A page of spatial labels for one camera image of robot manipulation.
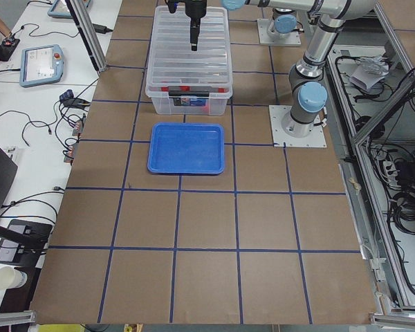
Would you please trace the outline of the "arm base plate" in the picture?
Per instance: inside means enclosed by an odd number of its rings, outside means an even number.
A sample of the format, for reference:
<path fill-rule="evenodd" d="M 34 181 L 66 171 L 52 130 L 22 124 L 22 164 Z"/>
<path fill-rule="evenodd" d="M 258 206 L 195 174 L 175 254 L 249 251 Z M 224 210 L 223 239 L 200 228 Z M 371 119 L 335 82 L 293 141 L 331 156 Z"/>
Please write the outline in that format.
<path fill-rule="evenodd" d="M 298 32 L 279 33 L 272 19 L 258 19 L 257 27 L 259 43 L 265 46 L 300 47 L 301 40 Z"/>
<path fill-rule="evenodd" d="M 290 105 L 270 105 L 269 114 L 275 147 L 327 148 L 325 124 L 318 114 L 310 124 L 294 121 Z"/>

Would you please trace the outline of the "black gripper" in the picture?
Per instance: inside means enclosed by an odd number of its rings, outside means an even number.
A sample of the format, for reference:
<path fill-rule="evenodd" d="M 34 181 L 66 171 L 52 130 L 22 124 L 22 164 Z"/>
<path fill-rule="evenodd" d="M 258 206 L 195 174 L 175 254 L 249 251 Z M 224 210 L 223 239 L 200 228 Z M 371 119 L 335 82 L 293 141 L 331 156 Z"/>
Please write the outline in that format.
<path fill-rule="evenodd" d="M 185 0 L 185 14 L 190 21 L 190 46 L 192 51 L 198 50 L 201 18 L 206 15 L 206 0 Z"/>

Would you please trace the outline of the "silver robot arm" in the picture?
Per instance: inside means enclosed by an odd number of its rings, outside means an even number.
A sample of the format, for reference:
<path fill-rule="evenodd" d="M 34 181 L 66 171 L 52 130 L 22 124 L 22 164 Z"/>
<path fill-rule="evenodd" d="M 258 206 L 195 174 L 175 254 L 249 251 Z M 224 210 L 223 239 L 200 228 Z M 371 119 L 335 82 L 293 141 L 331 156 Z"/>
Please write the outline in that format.
<path fill-rule="evenodd" d="M 344 23 L 357 19 L 376 5 L 375 1 L 222 1 L 227 10 L 244 5 L 260 8 L 285 8 L 317 13 L 321 17 L 308 43 L 303 58 L 292 67 L 289 82 L 293 93 L 290 113 L 282 120 L 283 130 L 290 136 L 304 138 L 310 134 L 317 114 L 327 100 L 326 89 L 317 81 L 332 45 Z"/>
<path fill-rule="evenodd" d="M 287 8 L 273 8 L 268 25 L 268 34 L 281 35 L 293 32 L 297 28 L 297 12 Z"/>

